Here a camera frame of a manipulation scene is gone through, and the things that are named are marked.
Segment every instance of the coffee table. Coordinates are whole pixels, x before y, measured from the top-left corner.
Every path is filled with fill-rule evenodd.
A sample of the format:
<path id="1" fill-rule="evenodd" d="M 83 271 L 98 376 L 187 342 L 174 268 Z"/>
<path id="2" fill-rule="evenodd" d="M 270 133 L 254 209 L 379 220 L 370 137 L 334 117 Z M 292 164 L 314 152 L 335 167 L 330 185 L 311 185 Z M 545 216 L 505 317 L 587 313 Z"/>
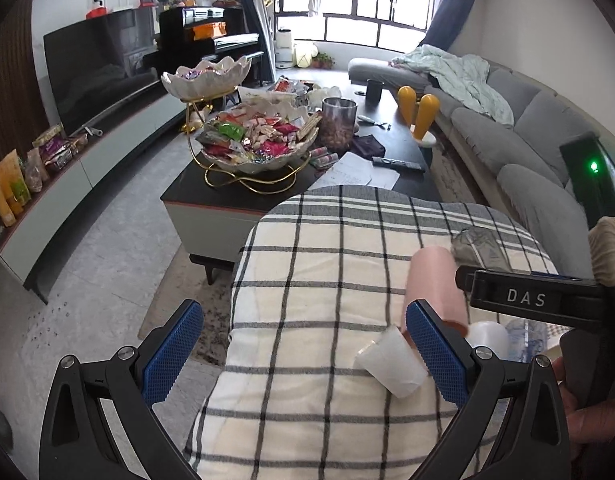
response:
<path id="1" fill-rule="evenodd" d="M 439 202 L 441 197 L 423 160 L 421 150 L 412 138 L 409 127 L 398 112 L 396 102 L 388 90 L 383 90 L 376 106 L 366 105 L 365 97 L 355 91 L 365 87 L 347 85 L 341 89 L 343 96 L 358 104 L 358 114 L 378 123 L 392 124 L 390 130 L 380 126 L 360 124 L 359 135 L 372 134 L 385 146 L 385 156 L 408 162 L 417 162 L 425 173 L 401 170 L 394 191 L 408 196 Z M 223 176 L 214 176 L 220 180 Z M 176 177 L 166 189 L 161 200 L 168 210 L 172 224 L 181 238 L 190 261 L 203 265 L 211 285 L 213 269 L 232 270 L 238 261 L 252 227 L 266 213 L 290 197 L 303 193 L 316 180 L 315 169 L 308 165 L 297 174 L 292 188 L 273 195 L 259 195 L 234 183 L 213 188 L 204 182 L 204 170 L 194 161 Z"/>

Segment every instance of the pink cylinder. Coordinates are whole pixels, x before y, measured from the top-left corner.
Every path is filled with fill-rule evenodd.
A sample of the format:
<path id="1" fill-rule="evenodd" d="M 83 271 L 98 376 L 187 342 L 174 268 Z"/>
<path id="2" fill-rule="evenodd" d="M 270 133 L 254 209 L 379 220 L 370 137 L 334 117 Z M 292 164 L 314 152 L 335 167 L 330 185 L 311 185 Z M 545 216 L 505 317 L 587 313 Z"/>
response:
<path id="1" fill-rule="evenodd" d="M 467 310 L 465 297 L 454 281 L 457 264 L 454 256 L 444 247 L 429 246 L 419 249 L 410 260 L 410 272 L 405 286 L 401 332 L 408 342 L 405 311 L 414 300 L 427 300 L 434 311 L 450 327 L 467 335 Z"/>

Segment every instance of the piano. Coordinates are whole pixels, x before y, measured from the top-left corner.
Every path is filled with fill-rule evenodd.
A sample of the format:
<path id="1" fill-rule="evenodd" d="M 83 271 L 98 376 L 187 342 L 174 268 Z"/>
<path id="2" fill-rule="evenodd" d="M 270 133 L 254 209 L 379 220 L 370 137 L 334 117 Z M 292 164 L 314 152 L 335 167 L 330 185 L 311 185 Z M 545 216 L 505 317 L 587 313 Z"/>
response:
<path id="1" fill-rule="evenodd" d="M 195 40 L 195 27 L 208 23 L 224 23 L 226 35 Z M 227 56 L 252 59 L 247 82 L 258 79 L 262 86 L 261 49 L 259 35 L 247 33 L 242 9 L 220 7 L 174 7 L 161 12 L 158 18 L 158 50 L 143 58 L 143 64 L 154 68 L 160 76 L 174 73 L 180 66 L 194 67 L 201 60 L 219 62 Z"/>

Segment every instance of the plaid tablecloth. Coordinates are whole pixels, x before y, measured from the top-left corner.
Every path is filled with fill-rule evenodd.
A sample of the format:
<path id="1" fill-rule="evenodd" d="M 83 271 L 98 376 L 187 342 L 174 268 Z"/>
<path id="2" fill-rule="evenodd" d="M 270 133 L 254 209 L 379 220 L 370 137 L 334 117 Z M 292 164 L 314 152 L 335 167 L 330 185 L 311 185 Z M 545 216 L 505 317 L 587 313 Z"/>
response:
<path id="1" fill-rule="evenodd" d="M 456 406 L 431 377 L 396 399 L 354 359 L 399 324 L 412 254 L 449 249 L 451 236 L 472 225 L 495 233 L 512 268 L 556 272 L 527 231 L 480 205 L 341 186 L 298 195 L 263 217 L 236 269 L 225 369 L 184 451 L 201 478 L 410 478 Z M 466 308 L 470 322 L 497 318 Z M 561 331 L 551 330 L 558 341 Z"/>

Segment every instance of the human hand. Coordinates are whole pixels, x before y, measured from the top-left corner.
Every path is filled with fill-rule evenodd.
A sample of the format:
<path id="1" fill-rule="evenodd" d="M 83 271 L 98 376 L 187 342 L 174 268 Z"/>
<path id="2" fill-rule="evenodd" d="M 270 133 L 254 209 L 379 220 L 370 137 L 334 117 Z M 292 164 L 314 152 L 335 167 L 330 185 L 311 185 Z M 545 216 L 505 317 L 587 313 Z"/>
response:
<path id="1" fill-rule="evenodd" d="M 557 381 L 565 380 L 565 365 L 559 357 L 552 363 Z M 594 406 L 578 410 L 578 401 L 565 383 L 559 385 L 563 407 L 567 418 L 567 431 L 570 434 L 572 459 L 581 450 L 581 444 L 609 442 L 615 435 L 615 399 L 604 400 Z"/>

